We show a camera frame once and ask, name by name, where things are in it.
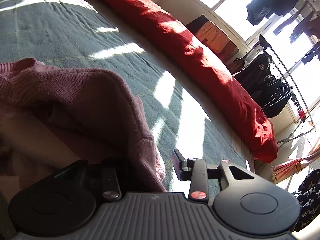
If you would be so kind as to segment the black clothes drying rack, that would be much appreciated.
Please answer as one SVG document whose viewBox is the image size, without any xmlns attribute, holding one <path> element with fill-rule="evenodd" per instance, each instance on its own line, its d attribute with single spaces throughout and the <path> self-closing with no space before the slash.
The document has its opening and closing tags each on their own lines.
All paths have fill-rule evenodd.
<svg viewBox="0 0 320 240">
<path fill-rule="evenodd" d="M 293 92 L 292 94 L 295 95 L 294 99 L 295 101 L 293 101 L 293 103 L 295 104 L 295 106 L 297 107 L 297 112 L 299 115 L 299 120 L 298 120 L 298 125 L 295 127 L 295 129 L 293 130 L 293 132 L 291 132 L 286 138 L 281 139 L 277 142 L 277 144 L 280 144 L 280 146 L 282 147 L 284 144 L 291 142 L 295 139 L 298 139 L 302 136 L 307 135 L 308 133 L 314 131 L 316 129 L 316 125 L 315 122 L 313 120 L 313 117 L 310 113 L 310 109 L 307 106 L 307 103 L 296 83 L 296 81 L 294 80 L 293 76 L 291 75 L 290 71 L 288 70 L 288 68 L 285 66 L 284 62 L 282 61 L 282 59 L 279 57 L 279 55 L 276 53 L 276 51 L 273 49 L 272 45 L 266 40 L 266 38 L 263 37 L 263 35 L 259 35 L 258 36 L 258 41 L 251 47 L 251 49 L 244 55 L 244 59 L 246 59 L 248 57 L 248 55 L 255 50 L 255 48 L 257 48 L 258 46 L 263 47 L 263 51 L 267 51 L 270 52 L 271 51 L 271 56 L 272 56 L 272 65 L 276 68 L 277 72 L 280 74 L 281 81 L 284 81 L 288 86 L 290 86 L 291 84 L 293 85 L 292 90 L 296 90 L 296 92 L 298 93 L 298 95 L 300 96 L 304 107 L 302 107 L 300 105 L 300 102 L 298 101 L 296 94 Z M 309 125 L 311 126 L 310 129 L 308 129 L 306 132 L 302 132 L 299 135 L 294 137 L 294 133 L 296 132 L 296 130 L 304 123 L 303 120 L 306 122 L 307 120 L 309 121 Z"/>
</svg>

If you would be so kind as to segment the dark hanging shirt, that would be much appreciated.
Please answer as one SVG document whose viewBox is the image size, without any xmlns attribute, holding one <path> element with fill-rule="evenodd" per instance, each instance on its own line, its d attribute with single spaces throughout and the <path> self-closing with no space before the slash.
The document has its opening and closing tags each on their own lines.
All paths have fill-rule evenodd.
<svg viewBox="0 0 320 240">
<path fill-rule="evenodd" d="M 252 25 L 259 25 L 264 18 L 272 14 L 284 16 L 289 13 L 299 0 L 253 0 L 247 5 L 247 20 Z"/>
</svg>

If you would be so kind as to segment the orange cloth on cabinet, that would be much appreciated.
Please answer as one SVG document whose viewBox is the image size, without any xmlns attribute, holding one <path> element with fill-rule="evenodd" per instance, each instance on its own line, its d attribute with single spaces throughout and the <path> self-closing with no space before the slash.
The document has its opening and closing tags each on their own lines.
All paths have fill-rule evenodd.
<svg viewBox="0 0 320 240">
<path fill-rule="evenodd" d="M 214 23 L 206 22 L 195 34 L 197 39 L 213 52 L 219 54 L 231 41 L 229 37 Z"/>
</svg>

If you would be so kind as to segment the pink and white knit sweater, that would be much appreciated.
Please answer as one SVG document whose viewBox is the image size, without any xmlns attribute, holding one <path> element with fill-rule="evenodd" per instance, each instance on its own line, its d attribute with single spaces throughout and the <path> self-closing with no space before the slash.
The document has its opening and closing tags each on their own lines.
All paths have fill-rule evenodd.
<svg viewBox="0 0 320 240">
<path fill-rule="evenodd" d="M 143 103 L 106 69 L 2 63 L 1 156 L 1 189 L 14 192 L 79 159 L 105 158 L 123 165 L 130 191 L 165 191 Z"/>
</svg>

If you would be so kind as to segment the red duvet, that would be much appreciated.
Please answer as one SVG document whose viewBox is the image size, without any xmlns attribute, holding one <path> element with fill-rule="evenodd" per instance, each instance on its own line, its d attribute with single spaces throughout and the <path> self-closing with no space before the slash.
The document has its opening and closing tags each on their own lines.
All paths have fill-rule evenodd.
<svg viewBox="0 0 320 240">
<path fill-rule="evenodd" d="M 256 159 L 271 163 L 277 158 L 272 122 L 223 62 L 185 25 L 151 0 L 102 1 L 191 77 Z"/>
</svg>

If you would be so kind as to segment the black star pattern garment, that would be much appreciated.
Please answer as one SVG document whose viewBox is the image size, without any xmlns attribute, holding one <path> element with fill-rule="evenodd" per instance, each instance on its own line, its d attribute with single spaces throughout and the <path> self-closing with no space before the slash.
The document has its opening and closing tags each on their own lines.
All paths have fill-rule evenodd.
<svg viewBox="0 0 320 240">
<path fill-rule="evenodd" d="M 310 172 L 300 184 L 297 191 L 292 193 L 300 203 L 300 217 L 294 231 L 307 227 L 319 215 L 320 202 L 320 171 Z"/>
</svg>

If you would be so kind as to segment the green plaid bed blanket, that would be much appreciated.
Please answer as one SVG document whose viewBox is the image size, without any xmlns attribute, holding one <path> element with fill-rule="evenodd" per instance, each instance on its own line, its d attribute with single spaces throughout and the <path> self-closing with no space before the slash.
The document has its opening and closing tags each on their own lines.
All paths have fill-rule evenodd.
<svg viewBox="0 0 320 240">
<path fill-rule="evenodd" d="M 1 0 L 1 61 L 34 57 L 119 74 L 143 102 L 168 191 L 184 192 L 171 152 L 249 167 L 249 152 L 204 92 L 170 59 L 95 0 Z"/>
</svg>

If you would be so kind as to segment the pink striped cloth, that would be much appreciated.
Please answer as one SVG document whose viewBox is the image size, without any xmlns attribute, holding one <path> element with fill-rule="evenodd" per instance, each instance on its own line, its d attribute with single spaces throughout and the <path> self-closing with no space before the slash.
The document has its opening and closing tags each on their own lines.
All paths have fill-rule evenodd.
<svg viewBox="0 0 320 240">
<path fill-rule="evenodd" d="M 317 140 L 315 146 L 308 153 L 306 157 L 300 157 L 296 159 L 289 160 L 282 164 L 271 167 L 272 172 L 272 182 L 277 184 L 285 179 L 297 174 L 302 169 L 306 168 L 308 165 L 313 163 L 319 158 L 319 139 Z"/>
</svg>

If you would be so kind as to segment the black jacket on rack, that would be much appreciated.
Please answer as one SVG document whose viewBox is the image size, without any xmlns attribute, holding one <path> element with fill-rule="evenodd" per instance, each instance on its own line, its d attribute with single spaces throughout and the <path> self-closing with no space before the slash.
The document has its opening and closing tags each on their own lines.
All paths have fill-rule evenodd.
<svg viewBox="0 0 320 240">
<path fill-rule="evenodd" d="M 272 56 L 263 52 L 234 75 L 268 118 L 280 114 L 293 92 L 293 87 L 271 74 L 271 61 Z"/>
</svg>

